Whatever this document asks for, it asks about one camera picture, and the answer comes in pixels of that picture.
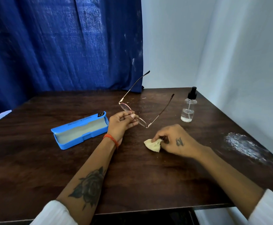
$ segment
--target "black spray nozzle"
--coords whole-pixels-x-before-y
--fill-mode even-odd
[[[196,90],[197,90],[197,87],[192,87],[192,90],[189,92],[187,98],[191,100],[195,100],[197,97]]]

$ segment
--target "tattoo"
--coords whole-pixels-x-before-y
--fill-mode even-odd
[[[183,146],[183,143],[182,143],[182,140],[181,140],[181,137],[179,139],[176,139],[176,145],[177,146]]]
[[[101,187],[103,184],[104,172],[103,166],[89,173],[85,178],[80,178],[81,181],[74,189],[73,193],[71,193],[68,197],[81,198],[85,202],[82,210],[85,208],[87,203],[90,203],[91,207],[93,205],[97,205]]]

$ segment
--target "blue curtain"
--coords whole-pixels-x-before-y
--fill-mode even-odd
[[[0,113],[41,91],[128,90],[142,51],[141,0],[0,0]]]

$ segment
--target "orange thread bracelet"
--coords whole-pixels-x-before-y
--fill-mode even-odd
[[[115,145],[116,145],[116,148],[118,149],[119,144],[118,144],[118,142],[112,137],[112,135],[105,134],[104,137],[103,137],[103,139],[104,139],[105,137],[108,137],[108,138],[112,139],[112,141],[113,141],[113,142],[115,143]]]

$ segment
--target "forearm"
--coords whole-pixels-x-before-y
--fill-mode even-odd
[[[114,150],[114,142],[104,138],[57,197],[79,225],[92,220]]]
[[[264,190],[217,156],[211,148],[203,146],[202,150],[204,152],[197,160],[248,219]]]

